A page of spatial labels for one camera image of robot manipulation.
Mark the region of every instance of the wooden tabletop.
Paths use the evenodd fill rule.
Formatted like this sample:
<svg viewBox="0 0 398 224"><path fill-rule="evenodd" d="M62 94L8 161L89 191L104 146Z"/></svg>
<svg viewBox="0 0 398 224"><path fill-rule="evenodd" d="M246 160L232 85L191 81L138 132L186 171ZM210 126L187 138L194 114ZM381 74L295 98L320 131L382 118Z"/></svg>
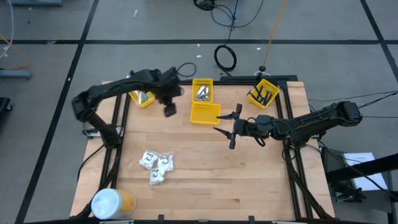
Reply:
<svg viewBox="0 0 398 224"><path fill-rule="evenodd" d="M303 83L288 82L288 87L294 116L309 113ZM131 101L117 186L137 198L137 208L130 218L156 220L163 214L167 220L247 220L254 215L256 220L294 220L286 164L281 157L282 142L270 138L261 147L253 138L237 137L235 150L228 149L229 141L212 126L190 122L192 88L183 88L185 94L174 100L177 114L170 118L164 117L163 106L157 102L140 109ZM241 118L259 114L277 118L275 102L263 110L249 103L246 93L251 88L214 86L213 102L221 104L221 114L230 114L241 103ZM283 94L280 97L286 118ZM104 100L97 111L108 123L114 102L115 98ZM233 121L221 120L217 127L230 131ZM315 140L308 144L317 147ZM99 138L89 140L85 157L100 145ZM161 185L150 186L149 170L139 165L146 149L174 153L175 170L166 174ZM83 168L71 215L80 212L96 192L104 152ZM320 153L306 147L302 159L308 189L333 216ZM302 194L297 190L305 217Z"/></svg>

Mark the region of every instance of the yellow basket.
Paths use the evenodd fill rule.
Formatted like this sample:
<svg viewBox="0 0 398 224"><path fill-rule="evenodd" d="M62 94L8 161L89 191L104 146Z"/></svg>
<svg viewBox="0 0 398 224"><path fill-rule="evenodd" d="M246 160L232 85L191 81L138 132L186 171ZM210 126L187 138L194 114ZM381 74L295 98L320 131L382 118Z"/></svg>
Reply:
<svg viewBox="0 0 398 224"><path fill-rule="evenodd" d="M201 86L209 86L209 101L197 101L196 95ZM194 78L192 80L192 102L213 102L213 80L211 78Z"/></svg>
<svg viewBox="0 0 398 224"><path fill-rule="evenodd" d="M220 119L221 105L216 103L192 103L191 122L194 124L216 125Z"/></svg>
<svg viewBox="0 0 398 224"><path fill-rule="evenodd" d="M266 104L265 106L262 105L261 103L257 102L257 101L251 96L251 94L248 94L248 97L249 97L249 100L250 100L251 103L254 103L256 106L260 107L261 109L264 109L264 108L266 108L266 107L272 102L272 100L274 100L275 96L278 95L278 93L279 93L279 88L276 87L276 86L274 86L272 83L270 83L269 81L267 81L267 80L265 80L265 79L261 80L261 82L257 85L257 89L258 89L258 90L260 90L261 88L262 88L262 90L261 90L261 96L262 96L262 97L265 97L265 96L266 96L267 91L269 91L269 92L272 93L272 97L268 100L268 102L267 102L267 104ZM251 93L252 93L254 96L257 96L257 95L258 95L258 92L257 92L255 89L254 89L254 90L251 90Z"/></svg>
<svg viewBox="0 0 398 224"><path fill-rule="evenodd" d="M155 95L153 93L147 92L147 94L149 95L149 100L147 100L145 103L139 104L137 94L134 91L129 92L129 95L132 98L132 100L134 100L134 102L136 102L136 105L140 108L145 108L155 101Z"/></svg>

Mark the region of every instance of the black cable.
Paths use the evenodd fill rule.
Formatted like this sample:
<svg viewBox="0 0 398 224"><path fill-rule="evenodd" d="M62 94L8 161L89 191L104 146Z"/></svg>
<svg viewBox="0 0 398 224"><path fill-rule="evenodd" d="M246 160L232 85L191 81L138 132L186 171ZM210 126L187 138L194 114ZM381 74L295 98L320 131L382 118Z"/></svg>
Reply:
<svg viewBox="0 0 398 224"><path fill-rule="evenodd" d="M364 108L365 106L372 105L373 103L377 103L378 101L381 101L381 100L383 100L383 99L385 99L385 98L387 98L387 97L390 97L390 96L393 96L393 95L396 95L396 94L398 94L398 91L396 91L395 93L391 93L391 94L389 94L389 95L387 95L387 96L383 96L383 97L381 97L381 98L378 98L378 99L376 99L376 100L370 101L370 102L368 102L368 103L365 103L364 105L359 106L358 109Z"/></svg>
<svg viewBox="0 0 398 224"><path fill-rule="evenodd" d="M294 154L294 156L292 158L290 158L290 160L287 160L285 157L285 151L286 151L286 149L282 150L282 159L287 162L292 162L296 158L296 153Z"/></svg>
<svg viewBox="0 0 398 224"><path fill-rule="evenodd" d="M235 25L235 14L236 14L236 9L237 9L237 7L238 7L238 2L239 2L239 0L236 0L236 3L235 3L235 10L234 10L234 12L233 12L233 14L232 14L232 22L231 22L231 25L229 25L229 36L228 36L228 39L227 39L227 41L225 42L225 44L217 46L217 48L216 48L215 51L214 51L214 60L216 61L217 66L218 66L223 72L225 72L228 76L232 76L229 72L232 72L232 71L235 69L236 64L237 64L237 62L238 62L238 60L237 60L237 58L236 58L235 52L232 50L231 47L228 47L228 46L227 46L229 40L231 39L232 31L234 30L234 25ZM232 64L232 66L230 66L230 67L224 67L224 66L220 63L220 61L218 60L218 51L219 51L220 49L226 49L226 50L231 54L231 56L232 56L232 58L233 58L233 64Z"/></svg>
<svg viewBox="0 0 398 224"><path fill-rule="evenodd" d="M362 116L363 118L398 118L398 116L388 117L388 116Z"/></svg>
<svg viewBox="0 0 398 224"><path fill-rule="evenodd" d="M253 117L250 117L250 118L248 118L246 121L249 121L250 119L253 119L253 120L254 120L254 122L256 122L256 119L255 119L255 118L253 118Z"/></svg>
<svg viewBox="0 0 398 224"><path fill-rule="evenodd" d="M83 166L86 164L86 162L91 159L95 154L97 154L105 145L103 144L101 147L99 147L95 152L93 152L91 155L89 155L80 165L79 167L79 171L77 172L77 181L79 181L79 177L80 177L80 172L81 169L83 168Z"/></svg>
<svg viewBox="0 0 398 224"><path fill-rule="evenodd" d="M381 94L388 94L388 93L395 93L398 92L398 90L394 91L386 91L386 92L380 92L380 93L371 93L371 94L366 94L366 95L359 95L359 96L351 96L351 97L342 97L342 98L336 98L336 99L331 99L331 100L317 100L317 99L308 99L308 101L318 101L318 102L330 102L330 101L337 101L337 100L349 100L353 98L361 98L365 96L373 96L373 95L381 95Z"/></svg>
<svg viewBox="0 0 398 224"><path fill-rule="evenodd" d="M232 56L232 58L233 58L233 64L232 64L231 67L224 67L224 66L220 63L220 61L218 60L218 57L217 57L217 53L218 53L219 49L226 49L226 50L231 54L231 56ZM214 51L214 60L216 61L217 66L218 66L223 72L225 72L228 76L232 76L229 72L232 72L232 71L235 69L236 63L238 62L238 59L236 58L235 52L234 52L230 47L228 47L226 44L225 44L225 45L219 45L219 46L216 48L216 50Z"/></svg>
<svg viewBox="0 0 398 224"><path fill-rule="evenodd" d="M180 69L186 65L193 65L193 73L191 75L183 75L180 73ZM193 62L185 62L181 66L179 66L179 68L177 69L177 72L178 72L177 74L181 77L185 77L185 78L192 77L197 73L197 65L195 65L195 63L193 63Z"/></svg>
<svg viewBox="0 0 398 224"><path fill-rule="evenodd" d="M215 62L216 62L216 64L217 64L217 66L218 66L223 72L225 72L225 74L227 74L227 75L230 76L230 77L232 76L232 75L230 74L230 72L232 72L232 71L236 68L236 64L237 64L237 62L238 62L238 59L237 59L237 56L236 56L235 52L232 50L232 48L230 48L230 47L227 46L229 40L231 39L232 31L234 31L235 28L246 27L246 26L248 26L249 24L251 24L251 23L256 19L256 17L258 16L258 14L260 13L260 10L261 10L261 8L262 8L262 5L264 4L264 0L262 0L262 1L261 1L261 4L260 4L260 7L259 7L259 9L257 10L256 14L254 15L254 17L253 17L247 24L241 25L241 26L236 26L236 25L235 25L235 21L236 21L235 15L236 15L236 9L237 9L237 7L238 7L238 1L239 1L239 0L236 0L235 9L234 9L234 12L232 12L232 10L231 10L229 7L225 6L225 5L215 4L215 1L214 1L214 0L202 0L202 1L199 2L199 3L198 3L198 0L193 0L194 5L196 5L196 7L198 7L199 9L204 10L204 11L211 11L211 18L213 19L213 21L214 21L215 23L217 23L217 24L219 24L219 25L221 25L221 26L223 26L223 27L228 27L228 29L229 29L229 35L228 35L228 38L227 38L227 41L225 42L225 44L217 46L217 48L216 48L215 51L214 51L214 60L215 60ZM221 23L221 22L218 22L218 21L215 19L214 14L213 14L214 9L219 9L219 10L221 10L224 14L226 14L226 15L229 17L229 19L231 19L231 24L228 25L228 24L223 24L223 23ZM225 67L225 66L223 66L223 65L220 63L220 61L218 60L218 51L219 51L220 49L226 49L226 50L231 54L231 56L232 56L232 58L233 58L233 64L232 64L232 66L230 66L230 67Z"/></svg>
<svg viewBox="0 0 398 224"><path fill-rule="evenodd" d="M316 109L313 107L313 106L311 106L311 104L308 104L309 106L310 106L310 111L311 111L311 109L312 109L312 111L316 111Z"/></svg>
<svg viewBox="0 0 398 224"><path fill-rule="evenodd" d="M348 164L344 161L346 158L344 158L344 157L342 157L342 156L339 156L339 155L336 155L336 154L330 152L326 146L324 147L324 149L325 149L326 152L329 153L329 155L331 155L333 158L335 158L335 159L338 160L338 161L340 161L340 159L341 159L342 162L343 162L347 167L349 167L350 169L352 169L353 171L355 171L357 174L361 175L362 177L365 177L366 179L368 179L368 181L372 182L372 184L374 184L377 188L379 188L379 189L380 189L381 191L383 191L384 193L388 194L388 195L389 195L390 197L392 197L393 199L398 200L398 197L397 197L396 195L394 195L394 194L391 193L390 191L388 191L388 190L382 188L382 187L381 187L379 184L377 184L374 180L372 180L370 177L368 177L366 174L362 173L361 171L357 170L355 167L348 165Z"/></svg>
<svg viewBox="0 0 398 224"><path fill-rule="evenodd" d="M260 7L259 7L259 9L257 10L256 15L254 15L254 17L253 17L247 24L241 25L241 26L233 26L232 29L235 29L235 28L242 28L242 27L246 27L246 26L250 25L250 24L256 19L256 17L258 16L258 14L260 13L263 4L264 4L264 0L261 1ZM230 10L228 7L226 7L226 6L224 6L224 5L219 5L219 4L216 4L215 7L214 7L213 9L220 9L220 6L221 6L221 7L227 8L227 9L231 12L231 10ZM223 27L231 27L231 25L222 24L222 23L216 21L216 19L214 18L214 15L213 15L213 10L211 10L211 18L212 18L213 21L214 21L215 23L217 23L218 25L221 25L221 26L223 26Z"/></svg>
<svg viewBox="0 0 398 224"><path fill-rule="evenodd" d="M312 149L315 149L317 152L321 153L321 151L319 150L319 148L315 147L315 146L311 146L310 144L306 144L306 146L310 146Z"/></svg>

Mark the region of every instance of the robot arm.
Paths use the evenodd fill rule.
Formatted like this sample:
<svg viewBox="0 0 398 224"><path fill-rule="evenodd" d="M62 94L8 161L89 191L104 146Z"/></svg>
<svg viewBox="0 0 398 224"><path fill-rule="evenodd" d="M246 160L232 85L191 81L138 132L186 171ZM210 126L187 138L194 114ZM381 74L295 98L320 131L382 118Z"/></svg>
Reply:
<svg viewBox="0 0 398 224"><path fill-rule="evenodd" d="M356 126L362 120L355 103L342 101L333 103L314 113L305 114L293 119L277 119L268 115L259 115L254 122L240 119L242 105L238 104L236 111L226 116L219 116L220 119L234 119L232 133L215 128L223 133L229 140L229 148L235 148L235 137L253 137L261 146L265 146L264 140L272 137L275 140L289 139L293 147L304 147L307 141L318 133L335 126Z"/></svg>
<svg viewBox="0 0 398 224"><path fill-rule="evenodd" d="M73 111L76 119L81 122L89 122L96 128L103 139L106 147L118 147L120 145L119 134L115 127L106 124L95 112L103 99L107 99L122 93L139 90L152 92L159 103L164 104L164 115L166 117L174 115L177 110L172 98L180 96L181 88L178 71L175 67L170 68L164 73L156 70L141 70L134 73L130 72L131 77L96 85L88 90L81 92L72 99Z"/></svg>

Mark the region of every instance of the cylindrical can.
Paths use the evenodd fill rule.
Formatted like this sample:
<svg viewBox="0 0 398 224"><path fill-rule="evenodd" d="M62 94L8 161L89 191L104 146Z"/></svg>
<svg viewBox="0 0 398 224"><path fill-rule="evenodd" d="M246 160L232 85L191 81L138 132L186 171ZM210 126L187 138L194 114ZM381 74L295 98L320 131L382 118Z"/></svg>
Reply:
<svg viewBox="0 0 398 224"><path fill-rule="evenodd" d="M135 208L136 198L123 190L102 189L91 201L91 211L102 220L130 215Z"/></svg>

